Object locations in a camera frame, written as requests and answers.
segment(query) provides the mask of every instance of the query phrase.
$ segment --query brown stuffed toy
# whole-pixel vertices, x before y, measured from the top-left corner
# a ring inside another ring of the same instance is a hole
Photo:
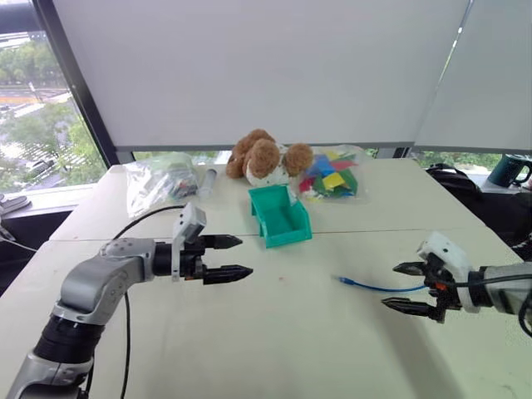
[[[251,185],[285,185],[313,163],[313,151],[306,144],[289,147],[277,144],[263,129],[255,129],[233,148],[225,168],[227,176],[246,176]]]

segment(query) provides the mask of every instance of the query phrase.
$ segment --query window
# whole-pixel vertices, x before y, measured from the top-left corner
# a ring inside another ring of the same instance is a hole
[[[495,168],[502,154],[413,150],[410,157],[416,159],[424,168],[432,164],[443,163],[468,174],[488,175]]]
[[[145,160],[152,156],[169,154],[171,151],[137,151],[133,153],[135,160]],[[185,151],[192,157],[192,163],[195,165],[223,165],[227,164],[231,151]]]
[[[95,183],[105,172],[46,33],[0,35],[0,193]]]

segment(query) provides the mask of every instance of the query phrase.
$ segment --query blue cable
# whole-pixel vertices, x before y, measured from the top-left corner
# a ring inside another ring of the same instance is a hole
[[[382,288],[382,287],[374,287],[372,285],[358,283],[347,277],[336,277],[335,279],[337,279],[340,283],[344,283],[347,285],[356,285],[357,287],[371,289],[372,291],[379,291],[381,293],[409,293],[410,291],[418,291],[420,289],[427,288],[427,286],[425,285],[420,285],[418,287],[413,287],[413,288]]]

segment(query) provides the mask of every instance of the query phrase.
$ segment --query teal plastic bin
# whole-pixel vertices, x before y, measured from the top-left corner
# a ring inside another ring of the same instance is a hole
[[[251,215],[259,222],[259,235],[266,248],[297,243],[313,237],[308,213],[301,201],[290,204],[286,185],[272,185],[249,191]]]

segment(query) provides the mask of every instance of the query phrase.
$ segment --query black cable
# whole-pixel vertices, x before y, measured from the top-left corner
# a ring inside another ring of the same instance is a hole
[[[152,210],[151,212],[148,212],[147,214],[143,214],[139,219],[133,220],[124,229],[122,229],[115,236],[114,239],[119,239],[127,230],[131,229],[134,226],[137,226],[138,223],[140,223],[142,220],[146,218],[149,218],[153,214],[158,214],[159,212],[162,212],[164,210],[169,210],[169,209],[182,209],[184,207],[185,207],[184,205],[165,206],[164,208]],[[124,294],[124,300],[126,301],[126,365],[124,367],[124,379],[122,381],[122,393],[120,395],[121,399],[124,399],[126,397],[127,382],[129,380],[129,375],[130,375],[130,359],[131,359],[131,306],[130,306],[130,297],[127,294],[127,291]]]
[[[122,393],[120,398],[126,397],[127,381],[130,376],[130,358],[131,358],[131,307],[130,296],[124,294],[124,300],[126,301],[126,366],[124,367],[124,380],[122,381]]]
[[[469,287],[476,287],[477,285],[503,283],[505,281],[515,281],[515,280],[532,280],[532,274],[515,274],[513,276],[484,278],[483,280],[468,281],[467,283],[454,283],[451,281],[444,281],[444,280],[432,280],[430,282],[443,284],[449,288],[469,288]]]
[[[86,378],[86,385],[85,385],[85,395],[86,397],[89,397],[89,392],[91,391],[92,387],[92,378],[94,377],[94,355],[92,355],[92,366],[91,370],[89,370],[88,377]]]
[[[524,302],[521,304],[521,308],[519,309],[519,315],[518,315],[519,325],[521,326],[525,334],[532,338],[532,330],[526,326],[526,321],[525,321],[526,312],[528,311],[528,309],[530,309],[530,307],[532,307],[532,289],[530,290],[529,294],[526,296],[526,299],[524,300]]]

